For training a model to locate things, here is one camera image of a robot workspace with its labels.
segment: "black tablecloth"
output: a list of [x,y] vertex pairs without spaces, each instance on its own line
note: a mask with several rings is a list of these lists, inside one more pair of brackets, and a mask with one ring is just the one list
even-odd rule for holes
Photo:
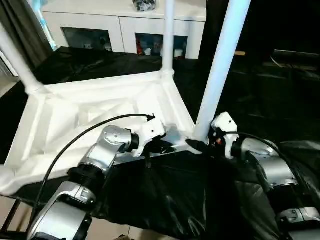
[[[217,113],[228,111],[241,132],[274,141],[293,159],[304,161],[296,167],[314,187],[314,200],[319,203],[319,75],[248,65],[242,59],[232,63]],[[211,64],[174,61],[174,81],[194,121]],[[158,71],[161,65],[160,57],[60,48],[34,74],[44,84],[56,84]],[[21,83],[0,98],[5,126],[0,138],[2,163],[26,102]],[[64,179],[49,182],[43,204]],[[39,185],[27,185],[14,197],[32,204]],[[180,239],[279,237],[269,202],[252,173],[241,165],[232,168],[223,159],[182,152],[153,158],[151,167],[144,161],[119,165],[111,171],[99,199],[94,217]]]

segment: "white cabinet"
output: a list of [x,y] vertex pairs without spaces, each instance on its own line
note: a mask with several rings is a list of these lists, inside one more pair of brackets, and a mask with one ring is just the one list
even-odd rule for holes
[[94,48],[93,42],[101,48],[110,43],[114,52],[124,51],[117,16],[43,12],[43,17],[58,48]]
[[[160,55],[165,31],[165,1],[137,12],[132,0],[53,0],[42,14],[58,47],[112,49]],[[197,59],[206,21],[206,0],[176,0],[175,54]]]

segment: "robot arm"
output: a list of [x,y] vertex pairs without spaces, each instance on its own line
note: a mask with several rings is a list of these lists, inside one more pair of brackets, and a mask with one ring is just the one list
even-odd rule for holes
[[147,143],[166,134],[162,122],[154,118],[132,133],[115,125],[106,126],[77,167],[63,182],[33,221],[28,240],[85,240],[91,224],[90,209],[103,187],[117,154],[140,157]]
[[234,156],[254,162],[257,176],[276,215],[279,229],[290,240],[315,240],[320,236],[320,214],[311,196],[305,194],[293,170],[275,148],[260,140],[247,137],[238,139],[238,127],[227,112],[211,123],[209,144],[188,140],[191,147],[209,154],[222,154],[227,159]]

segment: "black cable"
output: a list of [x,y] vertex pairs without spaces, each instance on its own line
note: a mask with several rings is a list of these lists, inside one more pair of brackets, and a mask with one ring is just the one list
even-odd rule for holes
[[223,131],[222,132],[223,135],[227,135],[227,134],[238,134],[240,136],[244,136],[244,137],[248,137],[248,138],[252,138],[252,139],[256,139],[262,143],[264,143],[265,145],[269,146],[270,148],[272,148],[278,155],[280,158],[282,158],[286,164],[288,164],[289,168],[292,170],[293,175],[295,176],[296,180],[298,181],[298,183],[304,187],[308,188],[308,185],[306,185],[305,181],[303,180],[303,178],[300,176],[300,174],[296,171],[296,169],[292,166],[291,161],[276,147],[274,146],[272,143],[268,142],[267,140],[258,137],[256,135],[252,135],[246,132],[239,132],[239,131]]
[[71,142],[69,142],[59,153],[58,155],[55,157],[55,159],[53,160],[53,162],[51,163],[49,169],[47,170],[44,178],[43,178],[43,181],[42,181],[42,184],[41,184],[41,187],[40,187],[40,190],[38,192],[38,195],[36,196],[36,199],[35,199],[35,202],[34,202],[34,206],[33,206],[33,209],[32,209],[32,212],[31,212],[31,217],[30,217],[30,221],[29,221],[29,224],[28,224],[28,228],[27,228],[27,231],[29,230],[29,228],[31,227],[31,224],[32,222],[34,221],[34,218],[36,216],[36,213],[37,213],[37,208],[39,206],[39,202],[40,202],[40,199],[41,199],[41,196],[43,194],[43,191],[46,187],[46,184],[48,182],[48,178],[49,178],[49,175],[52,171],[52,169],[54,168],[55,164],[57,163],[57,161],[59,160],[59,158],[62,156],[62,154],[64,154],[64,152],[72,145],[74,144],[78,139],[80,139],[83,135],[87,134],[88,132],[104,125],[104,124],[107,124],[107,123],[110,123],[112,121],[115,121],[115,120],[118,120],[118,119],[124,119],[124,118],[129,118],[129,117],[146,117],[148,121],[152,120],[155,118],[155,116],[151,116],[151,115],[147,115],[147,114],[138,114],[138,113],[134,113],[134,114],[126,114],[126,115],[121,115],[121,116],[116,116],[116,117],[113,117],[111,119],[108,119],[108,120],[105,120],[105,121],[102,121],[90,128],[88,128],[87,130],[83,131],[82,133],[80,133],[78,136],[76,136]]

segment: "floor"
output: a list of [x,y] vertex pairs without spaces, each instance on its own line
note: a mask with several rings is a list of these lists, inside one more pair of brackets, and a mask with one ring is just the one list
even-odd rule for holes
[[0,98],[19,81],[18,77],[0,76]]
[[[0,196],[0,226],[4,224],[10,209],[14,205],[15,200]],[[24,232],[27,229],[29,218],[31,214],[31,207],[21,203],[17,210],[10,226],[9,231]],[[150,230],[142,230],[128,225],[118,225],[106,220],[96,219],[92,220],[88,232],[88,240],[114,240],[119,236],[125,235],[133,240],[174,240],[169,236],[164,236]]]

